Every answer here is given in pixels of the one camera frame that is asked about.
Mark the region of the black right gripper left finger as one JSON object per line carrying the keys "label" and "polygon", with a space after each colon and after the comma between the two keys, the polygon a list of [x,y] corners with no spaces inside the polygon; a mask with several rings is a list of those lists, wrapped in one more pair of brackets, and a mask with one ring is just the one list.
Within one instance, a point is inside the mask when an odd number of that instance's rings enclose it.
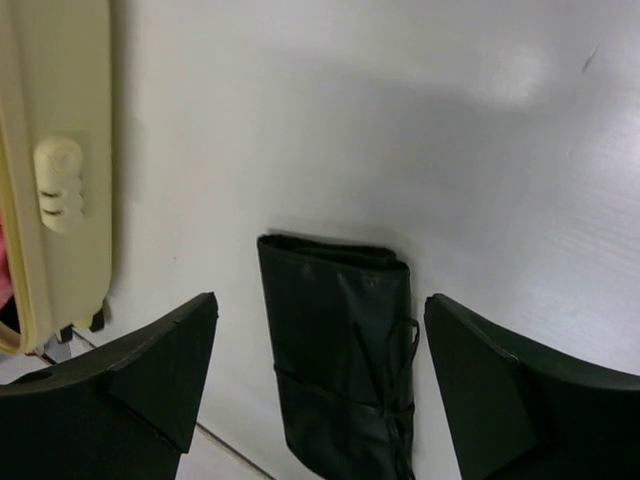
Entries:
{"label": "black right gripper left finger", "polygon": [[4,479],[173,479],[188,453],[218,303],[155,322],[1,388]]}

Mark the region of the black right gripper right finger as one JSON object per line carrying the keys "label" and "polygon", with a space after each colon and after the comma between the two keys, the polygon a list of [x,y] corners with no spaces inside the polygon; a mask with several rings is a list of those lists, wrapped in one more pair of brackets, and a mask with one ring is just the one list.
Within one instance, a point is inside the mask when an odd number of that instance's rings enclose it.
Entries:
{"label": "black right gripper right finger", "polygon": [[554,350],[443,294],[424,322],[464,479],[636,479],[639,378]]}

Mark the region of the pink patterned garment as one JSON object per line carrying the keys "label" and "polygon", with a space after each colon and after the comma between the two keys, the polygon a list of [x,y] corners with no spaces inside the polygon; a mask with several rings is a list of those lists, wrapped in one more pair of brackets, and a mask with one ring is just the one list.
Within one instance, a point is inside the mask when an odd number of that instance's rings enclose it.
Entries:
{"label": "pink patterned garment", "polygon": [[8,264],[7,246],[3,231],[0,231],[0,307],[13,297],[13,286]]}

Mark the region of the black pouch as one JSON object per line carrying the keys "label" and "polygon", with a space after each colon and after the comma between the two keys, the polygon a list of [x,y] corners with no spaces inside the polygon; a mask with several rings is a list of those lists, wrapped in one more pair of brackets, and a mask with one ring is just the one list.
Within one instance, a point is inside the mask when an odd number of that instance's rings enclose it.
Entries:
{"label": "black pouch", "polygon": [[420,327],[390,249],[257,241],[285,441],[325,479],[410,479]]}

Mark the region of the cream yellow suitcase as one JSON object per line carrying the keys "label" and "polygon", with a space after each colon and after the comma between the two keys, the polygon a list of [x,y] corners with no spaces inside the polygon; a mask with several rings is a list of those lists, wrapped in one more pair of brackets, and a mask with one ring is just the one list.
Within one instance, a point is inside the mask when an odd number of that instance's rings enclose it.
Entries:
{"label": "cream yellow suitcase", "polygon": [[99,330],[112,275],[112,55],[106,1],[1,5],[1,350]]}

